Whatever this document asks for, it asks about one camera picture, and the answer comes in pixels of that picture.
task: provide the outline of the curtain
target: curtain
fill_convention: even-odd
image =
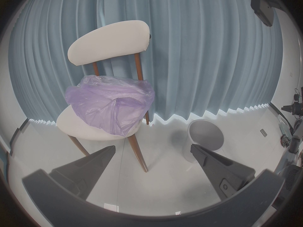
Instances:
[[[29,0],[11,34],[9,71],[17,100],[32,119],[56,121],[65,90],[93,74],[74,66],[70,45],[102,26],[143,20],[151,40],[141,52],[143,77],[155,90],[149,114],[236,110],[269,103],[282,66],[275,13],[267,27],[250,0]],[[134,56],[99,61],[101,75],[137,79]]]

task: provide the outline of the purple plastic bag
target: purple plastic bag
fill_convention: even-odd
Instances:
[[[154,90],[147,80],[90,75],[68,87],[65,99],[88,125],[126,136],[150,108]]]

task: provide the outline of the white chair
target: white chair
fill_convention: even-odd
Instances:
[[[149,26],[145,22],[140,20],[123,21],[98,28],[77,39],[68,49],[67,55],[70,62],[76,66],[93,63],[95,74],[99,76],[97,61],[134,54],[138,79],[143,80],[139,53],[147,49],[149,39]],[[149,124],[148,112],[145,118],[146,123]],[[116,140],[128,138],[143,170],[148,172],[135,136],[141,122],[142,120],[134,125],[125,137],[112,135],[103,129],[89,126],[75,114],[73,108],[69,105],[59,115],[57,126],[70,137],[74,144],[86,156],[89,155],[89,153],[77,138],[86,140]]]

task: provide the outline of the trash can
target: trash can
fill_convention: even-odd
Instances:
[[[192,144],[201,145],[206,149],[218,152],[223,143],[224,136],[218,126],[205,119],[196,119],[187,128],[187,138],[183,147],[184,158],[192,163],[197,162],[190,152]]]

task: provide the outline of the white cushioned backrest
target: white cushioned backrest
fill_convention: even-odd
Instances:
[[[145,51],[149,26],[140,20],[122,21],[95,29],[77,39],[67,56],[76,66]]]

